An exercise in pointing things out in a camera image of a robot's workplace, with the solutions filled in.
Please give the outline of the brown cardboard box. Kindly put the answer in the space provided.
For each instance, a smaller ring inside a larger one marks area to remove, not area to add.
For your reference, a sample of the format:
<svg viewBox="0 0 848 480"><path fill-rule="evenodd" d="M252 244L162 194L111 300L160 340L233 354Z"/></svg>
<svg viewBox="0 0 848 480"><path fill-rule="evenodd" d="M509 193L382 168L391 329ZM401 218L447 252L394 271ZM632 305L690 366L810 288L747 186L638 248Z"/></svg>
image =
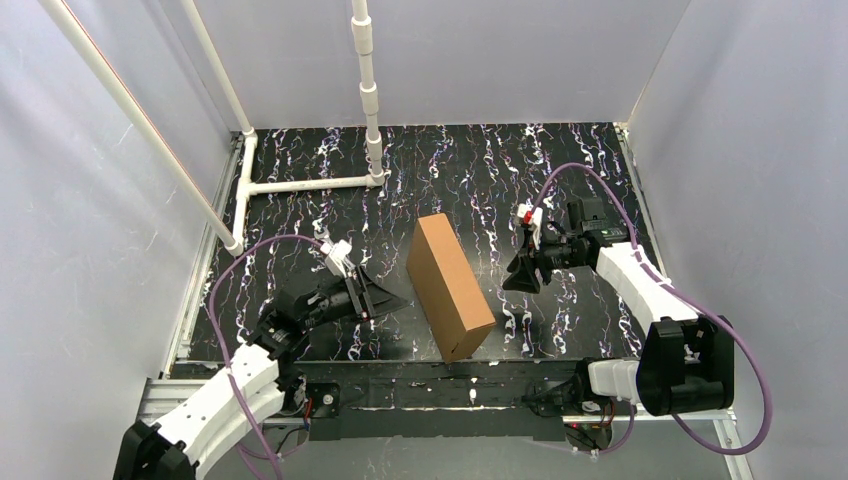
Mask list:
<svg viewBox="0 0 848 480"><path fill-rule="evenodd" d="M444 363L471 357L496 320L446 214L416 220L406 269Z"/></svg>

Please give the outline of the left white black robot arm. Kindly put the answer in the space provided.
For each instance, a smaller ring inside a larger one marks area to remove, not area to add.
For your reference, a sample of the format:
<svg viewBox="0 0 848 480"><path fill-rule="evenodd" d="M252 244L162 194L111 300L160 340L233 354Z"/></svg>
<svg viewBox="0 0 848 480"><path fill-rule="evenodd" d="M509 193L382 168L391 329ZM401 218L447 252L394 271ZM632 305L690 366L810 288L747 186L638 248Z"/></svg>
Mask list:
<svg viewBox="0 0 848 480"><path fill-rule="evenodd" d="M138 420L127 429L114 478L205 478L230 449L303 389L294 363L314 329L375 320L408 304L362 267L299 297L279 291L227 365L153 423Z"/></svg>

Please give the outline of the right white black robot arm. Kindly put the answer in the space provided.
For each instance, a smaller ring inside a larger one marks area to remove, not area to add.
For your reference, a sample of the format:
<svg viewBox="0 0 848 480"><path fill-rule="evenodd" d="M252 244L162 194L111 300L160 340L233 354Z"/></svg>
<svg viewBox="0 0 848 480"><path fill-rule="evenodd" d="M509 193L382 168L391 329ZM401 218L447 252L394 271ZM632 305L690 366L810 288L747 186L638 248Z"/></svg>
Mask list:
<svg viewBox="0 0 848 480"><path fill-rule="evenodd" d="M523 234L502 287L537 294L555 272L588 267L605 280L641 325L636 359L584 359L567 382L570 403L612 399L642 405L654 416L721 410L734 399L734 342L708 317L670 292L671 283L646 260L630 233L613 226L597 198L567 205L568 224L540 207L517 206Z"/></svg>

